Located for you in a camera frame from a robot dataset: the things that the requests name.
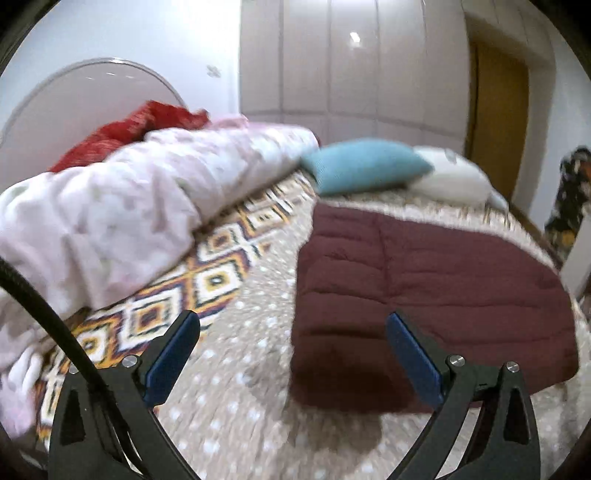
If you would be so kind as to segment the wall switch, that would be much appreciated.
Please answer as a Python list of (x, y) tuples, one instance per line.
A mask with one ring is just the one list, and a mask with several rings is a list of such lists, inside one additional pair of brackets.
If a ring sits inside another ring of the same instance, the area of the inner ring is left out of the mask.
[(207, 65), (206, 69), (207, 69), (208, 76), (211, 76), (212, 78), (221, 77), (221, 72), (219, 72), (219, 70), (215, 66)]

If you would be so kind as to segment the pink floral blanket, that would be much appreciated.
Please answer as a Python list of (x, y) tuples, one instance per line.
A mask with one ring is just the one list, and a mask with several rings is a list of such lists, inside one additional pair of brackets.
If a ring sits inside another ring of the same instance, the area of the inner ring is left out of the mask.
[(1, 196), (1, 256), (75, 328), (175, 267), (223, 215), (318, 149), (303, 126), (238, 117), (167, 128)]

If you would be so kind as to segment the glossy white wardrobe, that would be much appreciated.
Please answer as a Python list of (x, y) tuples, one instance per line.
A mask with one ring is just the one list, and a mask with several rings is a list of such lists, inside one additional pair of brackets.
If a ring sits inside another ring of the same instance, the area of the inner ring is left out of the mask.
[(459, 1), (245, 1), (240, 110), (329, 144), (464, 149), (469, 48)]

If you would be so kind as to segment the geometric patterned bed sheet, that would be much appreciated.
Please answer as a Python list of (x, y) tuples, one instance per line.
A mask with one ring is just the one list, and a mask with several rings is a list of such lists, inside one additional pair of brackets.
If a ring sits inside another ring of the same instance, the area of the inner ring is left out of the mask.
[(328, 425), (288, 394), (297, 251), (315, 203), (308, 178), (291, 174), (229, 210), (169, 272), (74, 330), (95, 366), (106, 369), (142, 354), (181, 312), (197, 313), (199, 341), (155, 409), (195, 466), (311, 453)]

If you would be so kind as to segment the red patterned fabric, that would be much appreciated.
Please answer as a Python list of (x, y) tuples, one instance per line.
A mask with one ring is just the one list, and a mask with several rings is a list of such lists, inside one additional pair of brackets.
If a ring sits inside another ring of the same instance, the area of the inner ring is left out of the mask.
[(208, 123), (208, 112), (204, 109), (190, 112), (180, 106), (147, 101), (123, 120), (95, 130), (62, 155), (49, 172), (58, 173), (71, 167), (102, 162), (117, 149), (142, 141), (151, 131), (167, 128), (200, 130)]

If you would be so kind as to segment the brown wooden door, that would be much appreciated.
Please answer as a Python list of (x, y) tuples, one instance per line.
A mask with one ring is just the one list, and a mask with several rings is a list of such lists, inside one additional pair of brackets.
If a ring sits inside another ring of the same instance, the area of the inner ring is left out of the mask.
[(529, 69), (521, 60), (472, 38), (470, 115), (465, 156), (507, 200), (517, 184), (529, 116)]

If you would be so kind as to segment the maroon quilted puffer coat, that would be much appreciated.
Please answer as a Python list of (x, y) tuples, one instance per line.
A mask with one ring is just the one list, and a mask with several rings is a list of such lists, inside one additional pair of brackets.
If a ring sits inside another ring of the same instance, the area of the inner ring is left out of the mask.
[(534, 393), (579, 368), (570, 297), (522, 248), (495, 235), (319, 204), (297, 258), (294, 399), (342, 411), (424, 411), (386, 339), (394, 311), (469, 361), (517, 362)]

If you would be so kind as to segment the white plush pillow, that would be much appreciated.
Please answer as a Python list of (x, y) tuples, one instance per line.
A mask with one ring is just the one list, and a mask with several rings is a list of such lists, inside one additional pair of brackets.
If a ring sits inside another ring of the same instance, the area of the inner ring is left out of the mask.
[(507, 200), (486, 173), (465, 157), (451, 149), (429, 146), (418, 146), (414, 151), (433, 167), (429, 174), (408, 185), (414, 194), (450, 204), (509, 210)]

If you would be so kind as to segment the cluttered white shelf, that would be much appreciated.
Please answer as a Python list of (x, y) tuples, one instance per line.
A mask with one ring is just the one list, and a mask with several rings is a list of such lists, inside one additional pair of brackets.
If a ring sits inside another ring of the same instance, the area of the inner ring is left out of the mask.
[(560, 276), (579, 297), (590, 276), (590, 149), (579, 146), (560, 164), (554, 206), (545, 236), (562, 261)]

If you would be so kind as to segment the teal pillow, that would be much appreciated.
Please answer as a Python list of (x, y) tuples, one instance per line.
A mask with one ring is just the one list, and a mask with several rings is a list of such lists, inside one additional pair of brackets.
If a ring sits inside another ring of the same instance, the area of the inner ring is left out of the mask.
[(407, 144), (377, 138), (334, 143), (301, 157), (321, 196), (363, 193), (404, 186), (433, 170)]

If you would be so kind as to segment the round beige headboard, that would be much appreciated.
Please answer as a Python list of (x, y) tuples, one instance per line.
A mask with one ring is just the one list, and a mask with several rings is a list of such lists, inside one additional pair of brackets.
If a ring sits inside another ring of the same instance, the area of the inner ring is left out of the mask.
[(48, 170), (100, 126), (149, 100), (186, 106), (164, 77), (128, 60), (96, 58), (52, 74), (20, 102), (1, 130), (1, 188)]

